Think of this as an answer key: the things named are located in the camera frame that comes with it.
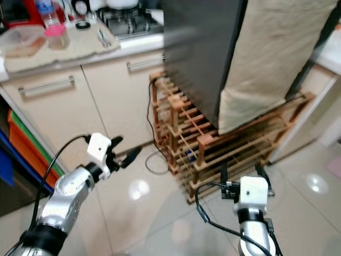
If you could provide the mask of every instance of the cabinet door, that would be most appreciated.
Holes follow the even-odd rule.
[[[74,136],[92,132],[105,134],[80,66],[13,79],[2,86],[54,152]],[[80,139],[69,145],[60,157],[73,170],[79,164],[88,163],[86,149],[87,144]]]
[[[146,119],[149,74],[163,70],[162,56],[153,51],[83,66],[108,135],[124,136],[118,153],[153,139]]]

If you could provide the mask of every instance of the jar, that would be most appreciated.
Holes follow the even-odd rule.
[[[45,36],[51,50],[64,50],[70,43],[65,25],[49,26],[45,31]]]

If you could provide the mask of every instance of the drawer handle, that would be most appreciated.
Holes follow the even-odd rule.
[[[131,69],[131,68],[134,68],[134,67],[146,65],[146,64],[157,62],[157,61],[164,60],[164,59],[165,59],[165,56],[162,55],[162,56],[150,59],[150,60],[144,60],[144,61],[136,62],[136,63],[133,63],[133,64],[131,64],[130,62],[127,62],[127,68]]]
[[[56,86],[56,85],[61,85],[61,84],[66,84],[66,83],[73,83],[74,81],[75,81],[74,76],[69,76],[69,78],[67,78],[67,79],[55,81],[55,82],[48,83],[48,84],[38,85],[38,86],[35,86],[35,87],[31,87],[31,88],[26,88],[25,89],[25,88],[21,87],[21,88],[18,89],[18,92],[20,94],[24,94],[24,93],[27,93],[27,92],[35,92],[35,91],[38,91],[38,90],[41,90],[41,89],[44,89],[44,88],[53,87],[53,86]]]

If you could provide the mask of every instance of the white tile floor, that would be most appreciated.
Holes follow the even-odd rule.
[[[237,255],[238,238],[204,224],[169,173],[147,171],[144,160],[154,151],[152,146],[143,149],[128,169],[98,184],[61,255]],[[268,216],[284,255],[341,255],[341,180],[325,168],[339,155],[338,147],[316,142],[267,168],[276,192],[269,199]],[[166,168],[157,156],[150,165]],[[307,179],[318,183],[311,189]],[[232,202],[213,193],[202,203],[214,220],[238,230]],[[28,225],[30,215],[28,207],[0,218],[0,255],[3,246],[8,249],[18,239],[16,233]],[[4,231],[13,225],[18,231]]]

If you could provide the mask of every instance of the pink bottle cap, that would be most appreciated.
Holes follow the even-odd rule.
[[[65,30],[65,25],[52,25],[45,31],[45,36],[62,36]]]

